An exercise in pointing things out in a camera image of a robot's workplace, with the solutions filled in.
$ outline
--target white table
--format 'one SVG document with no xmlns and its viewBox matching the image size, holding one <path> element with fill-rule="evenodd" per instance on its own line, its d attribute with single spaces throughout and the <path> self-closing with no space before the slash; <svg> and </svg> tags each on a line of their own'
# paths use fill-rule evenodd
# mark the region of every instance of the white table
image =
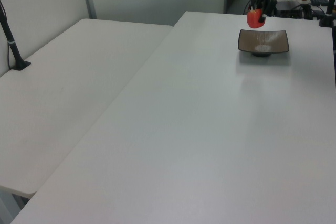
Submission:
<svg viewBox="0 0 336 224">
<path fill-rule="evenodd" d="M 0 78 L 0 189 L 30 198 L 172 27 L 84 19 Z"/>
<path fill-rule="evenodd" d="M 290 53 L 257 58 L 242 28 L 185 13 L 13 224 L 333 223 L 331 30 L 267 18 Z"/>
</svg>

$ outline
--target dark bowl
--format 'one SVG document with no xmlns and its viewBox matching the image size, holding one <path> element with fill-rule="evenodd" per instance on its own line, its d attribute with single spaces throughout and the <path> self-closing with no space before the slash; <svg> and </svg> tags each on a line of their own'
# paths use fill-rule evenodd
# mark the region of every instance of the dark bowl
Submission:
<svg viewBox="0 0 336 224">
<path fill-rule="evenodd" d="M 289 51 L 286 31 L 240 30 L 238 49 L 258 57 Z"/>
</svg>

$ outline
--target black cable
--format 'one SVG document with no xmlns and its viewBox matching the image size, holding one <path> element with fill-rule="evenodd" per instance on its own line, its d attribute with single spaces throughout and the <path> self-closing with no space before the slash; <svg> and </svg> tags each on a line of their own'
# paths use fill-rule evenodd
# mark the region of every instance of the black cable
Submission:
<svg viewBox="0 0 336 224">
<path fill-rule="evenodd" d="M 8 68 L 11 70 L 11 65 L 9 64 L 9 43 L 7 43 L 7 64 L 8 64 Z"/>
<path fill-rule="evenodd" d="M 317 12 L 315 12 L 313 9 L 311 9 L 311 10 L 319 17 L 319 19 L 322 18 L 322 16 L 320 14 L 318 14 Z"/>
<path fill-rule="evenodd" d="M 1 0 L 0 0 L 0 7 L 1 7 L 1 10 L 2 10 L 3 14 L 5 15 L 6 20 L 7 20 L 6 10 L 5 10 L 5 8 L 4 8 L 4 6 L 3 6 Z"/>
<path fill-rule="evenodd" d="M 315 6 L 315 7 L 317 7 L 318 9 L 320 9 L 321 11 L 324 12 L 324 10 L 323 10 L 320 6 L 317 6 L 317 5 L 311 5 L 311 6 Z"/>
<path fill-rule="evenodd" d="M 294 10 L 294 9 L 300 7 L 300 6 L 303 6 L 303 5 L 306 5 L 306 4 L 300 4 L 300 5 L 297 5 L 297 6 L 293 7 L 291 10 Z"/>
<path fill-rule="evenodd" d="M 249 0 L 244 8 L 244 11 L 243 11 L 243 15 L 245 15 L 245 11 L 246 11 L 246 7 L 248 6 L 248 4 L 251 2 L 251 0 Z"/>
<path fill-rule="evenodd" d="M 6 14 L 6 11 L 5 11 L 5 8 L 0 0 L 0 8 L 1 8 L 1 11 L 2 13 L 5 15 L 5 18 L 7 20 L 7 14 Z M 8 64 L 8 68 L 11 70 L 11 65 L 9 64 L 9 43 L 7 42 L 7 64 Z"/>
</svg>

